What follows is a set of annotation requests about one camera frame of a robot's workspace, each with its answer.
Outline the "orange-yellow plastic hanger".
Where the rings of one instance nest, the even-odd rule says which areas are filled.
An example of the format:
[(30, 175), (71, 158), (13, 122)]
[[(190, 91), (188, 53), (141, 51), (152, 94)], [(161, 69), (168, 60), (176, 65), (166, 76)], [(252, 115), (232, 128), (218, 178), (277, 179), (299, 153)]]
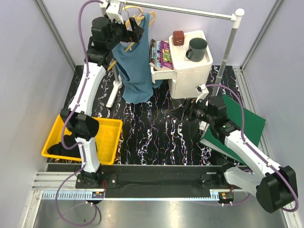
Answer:
[[(136, 22), (140, 23), (144, 19), (143, 10), (140, 7), (135, 6), (135, 5), (125, 6), (125, 7), (123, 7), (123, 10), (127, 11), (127, 9), (129, 9), (129, 8), (137, 8), (139, 10), (140, 14), (138, 16), (134, 15), (133, 18), (135, 19)], [(151, 26), (154, 23), (154, 21), (156, 20), (156, 13), (154, 11), (151, 11), (149, 14), (151, 16), (153, 16), (153, 19), (149, 22), (149, 26)], [(132, 42), (128, 47), (125, 48), (125, 52), (131, 50), (133, 45), (134, 45), (134, 42)], [(110, 66), (108, 67), (107, 70), (108, 71), (111, 70), (115, 66), (116, 63), (117, 63), (117, 60), (114, 60), (110, 64)]]

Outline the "blue tank top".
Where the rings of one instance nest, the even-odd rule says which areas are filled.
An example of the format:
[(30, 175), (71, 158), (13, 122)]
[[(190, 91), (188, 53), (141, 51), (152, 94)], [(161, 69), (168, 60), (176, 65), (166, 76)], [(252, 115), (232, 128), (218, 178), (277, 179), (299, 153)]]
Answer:
[(150, 14), (145, 13), (140, 23), (140, 27), (144, 28), (144, 33), (140, 42), (135, 43), (131, 51), (126, 52), (126, 47), (121, 43), (112, 50), (124, 85), (123, 99), (131, 104), (146, 103), (153, 96), (153, 90), (162, 84), (162, 80), (152, 82), (149, 64), (149, 22)]

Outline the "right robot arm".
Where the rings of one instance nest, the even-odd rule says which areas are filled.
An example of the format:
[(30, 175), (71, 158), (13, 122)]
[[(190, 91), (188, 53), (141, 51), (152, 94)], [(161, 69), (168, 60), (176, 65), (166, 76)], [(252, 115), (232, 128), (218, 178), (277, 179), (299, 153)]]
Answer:
[(212, 135), (235, 152), (252, 174), (236, 166), (227, 167), (218, 174), (220, 188), (235, 185), (254, 195), (268, 213), (279, 209), (296, 212), (299, 208), (296, 173), (289, 165), (283, 167), (259, 150), (239, 127), (228, 118), (227, 106), (222, 97), (212, 96), (203, 104), (187, 99), (182, 105), (181, 120), (200, 120), (210, 125)]

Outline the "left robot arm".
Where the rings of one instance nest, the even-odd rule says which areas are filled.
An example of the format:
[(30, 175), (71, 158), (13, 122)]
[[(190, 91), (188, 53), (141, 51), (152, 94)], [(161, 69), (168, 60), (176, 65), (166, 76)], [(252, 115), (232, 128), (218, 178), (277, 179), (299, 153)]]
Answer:
[(73, 102), (60, 112), (64, 121), (63, 129), (68, 129), (74, 138), (73, 145), (68, 146), (65, 141), (61, 144), (66, 150), (77, 148), (81, 156), (82, 166), (76, 171), (78, 188), (98, 188), (105, 183), (95, 141), (99, 122), (92, 117), (92, 107), (98, 86), (113, 59), (112, 50), (120, 42), (138, 43), (142, 37), (144, 29), (135, 18), (130, 17), (129, 22), (130, 30), (125, 22), (119, 23), (108, 17), (98, 17), (92, 21), (92, 35), (84, 48), (85, 65), (80, 84)]

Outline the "dark brown book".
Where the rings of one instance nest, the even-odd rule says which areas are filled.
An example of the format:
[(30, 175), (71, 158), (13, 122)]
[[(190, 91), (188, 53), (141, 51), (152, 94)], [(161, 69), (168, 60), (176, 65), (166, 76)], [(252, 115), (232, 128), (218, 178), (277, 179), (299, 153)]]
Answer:
[(155, 59), (156, 59), (156, 41), (151, 39), (150, 41), (150, 53), (149, 53), (149, 64), (152, 67), (155, 67)]

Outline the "blue book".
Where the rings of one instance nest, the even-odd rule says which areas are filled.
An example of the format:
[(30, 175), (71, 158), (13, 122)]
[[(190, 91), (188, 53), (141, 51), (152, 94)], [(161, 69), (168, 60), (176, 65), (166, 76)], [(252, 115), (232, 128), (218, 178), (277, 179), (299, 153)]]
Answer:
[(157, 70), (161, 70), (161, 45), (160, 42), (157, 41), (156, 42), (156, 54), (155, 54), (155, 69)]

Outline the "purple book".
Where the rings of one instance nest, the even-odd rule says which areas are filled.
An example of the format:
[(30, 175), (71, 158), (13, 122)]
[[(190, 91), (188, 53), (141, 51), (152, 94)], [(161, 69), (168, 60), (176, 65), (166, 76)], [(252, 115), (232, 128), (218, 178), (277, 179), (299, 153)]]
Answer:
[(170, 45), (165, 41), (161, 41), (160, 45), (161, 45), (161, 67), (173, 70)]

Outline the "brown cube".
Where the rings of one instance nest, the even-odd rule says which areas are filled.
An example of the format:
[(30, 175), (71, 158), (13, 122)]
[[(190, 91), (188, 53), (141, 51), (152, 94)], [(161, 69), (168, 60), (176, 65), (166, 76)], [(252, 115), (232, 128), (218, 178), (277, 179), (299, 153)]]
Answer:
[(173, 32), (173, 45), (174, 46), (183, 46), (184, 45), (184, 32), (182, 30)]

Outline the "white side cabinet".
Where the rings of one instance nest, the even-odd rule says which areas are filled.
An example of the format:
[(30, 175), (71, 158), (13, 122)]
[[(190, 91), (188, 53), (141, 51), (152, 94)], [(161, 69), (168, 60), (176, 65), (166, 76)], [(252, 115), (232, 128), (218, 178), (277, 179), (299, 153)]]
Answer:
[(213, 63), (209, 48), (200, 62), (193, 62), (186, 58), (189, 42), (193, 38), (205, 39), (202, 30), (184, 33), (185, 41), (182, 46), (173, 45), (173, 36), (167, 41), (170, 45), (173, 70), (154, 70), (151, 67), (152, 82), (168, 80), (170, 95), (173, 99), (194, 98), (199, 94), (196, 86), (206, 84)]

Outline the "green folder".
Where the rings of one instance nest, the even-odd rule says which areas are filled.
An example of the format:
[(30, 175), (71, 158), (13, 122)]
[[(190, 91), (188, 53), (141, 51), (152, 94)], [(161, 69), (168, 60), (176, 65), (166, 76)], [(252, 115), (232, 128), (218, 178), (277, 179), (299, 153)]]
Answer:
[[(242, 116), (239, 103), (227, 95), (223, 95), (222, 97), (227, 106), (228, 118), (230, 118), (237, 126), (241, 127)], [(247, 109), (244, 109), (244, 117), (244, 134), (255, 146), (258, 146), (266, 120)], [(243, 160), (234, 151), (214, 138), (210, 129), (208, 129), (204, 137), (201, 138), (200, 143), (238, 162), (243, 163)]]

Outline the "dark green mug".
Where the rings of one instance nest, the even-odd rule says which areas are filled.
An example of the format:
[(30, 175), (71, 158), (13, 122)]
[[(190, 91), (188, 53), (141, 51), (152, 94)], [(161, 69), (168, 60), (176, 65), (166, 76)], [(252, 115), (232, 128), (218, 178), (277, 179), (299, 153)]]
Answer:
[(207, 49), (208, 43), (203, 38), (192, 38), (189, 41), (189, 48), (186, 52), (186, 58), (192, 62), (200, 62)]

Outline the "yellow plastic bin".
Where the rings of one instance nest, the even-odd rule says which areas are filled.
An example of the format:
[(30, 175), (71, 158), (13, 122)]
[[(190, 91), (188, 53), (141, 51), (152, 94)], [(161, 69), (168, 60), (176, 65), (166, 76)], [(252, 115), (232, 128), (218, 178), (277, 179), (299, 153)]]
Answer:
[[(97, 147), (97, 157), (102, 165), (112, 165), (117, 152), (117, 147), (122, 132), (122, 120), (109, 119), (109, 118), (98, 118), (94, 117), (99, 122), (99, 130), (95, 136), (95, 142)], [(50, 134), (46, 140), (46, 143), (42, 149), (41, 155), (43, 157), (52, 159), (62, 159), (71, 161), (81, 161), (81, 158), (53, 155), (48, 153), (48, 149), (61, 142), (61, 132), (64, 126), (64, 122), (58, 115)]]

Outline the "white clothes rack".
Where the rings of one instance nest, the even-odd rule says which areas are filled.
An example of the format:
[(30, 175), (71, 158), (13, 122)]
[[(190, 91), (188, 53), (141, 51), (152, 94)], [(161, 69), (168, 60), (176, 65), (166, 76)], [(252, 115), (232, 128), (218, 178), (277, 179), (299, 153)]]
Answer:
[[(229, 19), (233, 22), (222, 63), (214, 82), (215, 85), (220, 85), (237, 29), (245, 11), (237, 9), (231, 16), (210, 12), (202, 14), (206, 17)], [(205, 38), (204, 32), (197, 30), (186, 33), (174, 31), (173, 35), (169, 37), (169, 41), (151, 39), (149, 66), (151, 67), (152, 84), (156, 85), (162, 80), (168, 80), (169, 92), (173, 99), (194, 98), (197, 95), (199, 98), (203, 98), (208, 90), (202, 89), (203, 92), (199, 92), (196, 86), (206, 84), (213, 63)], [(122, 80), (118, 78), (114, 82), (114, 90), (108, 100), (107, 107), (112, 107), (121, 87)]]

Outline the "black cloth in bin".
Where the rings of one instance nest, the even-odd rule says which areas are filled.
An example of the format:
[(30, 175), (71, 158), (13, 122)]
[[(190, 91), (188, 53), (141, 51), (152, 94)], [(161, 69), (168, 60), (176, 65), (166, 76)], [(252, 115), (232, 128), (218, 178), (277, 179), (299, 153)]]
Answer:
[[(71, 147), (76, 143), (73, 135), (64, 135), (64, 143), (67, 147)], [(48, 154), (57, 155), (57, 156), (66, 156), (66, 157), (74, 157), (81, 158), (79, 147), (75, 147), (71, 150), (67, 150), (63, 147), (62, 142), (59, 142), (47, 149)]]

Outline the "aluminium frame rail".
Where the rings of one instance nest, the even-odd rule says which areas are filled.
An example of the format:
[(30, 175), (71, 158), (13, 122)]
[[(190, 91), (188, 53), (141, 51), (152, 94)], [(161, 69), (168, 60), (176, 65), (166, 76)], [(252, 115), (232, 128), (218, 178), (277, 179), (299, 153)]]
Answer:
[(33, 190), (41, 190), (42, 198), (49, 200), (102, 200), (123, 201), (218, 201), (232, 203), (238, 189), (217, 189), (214, 186), (187, 185), (184, 181), (176, 185), (149, 185), (127, 183), (121, 176), (107, 175), (99, 187), (88, 186), (77, 181), (76, 176), (65, 179), (64, 173), (38, 173)]

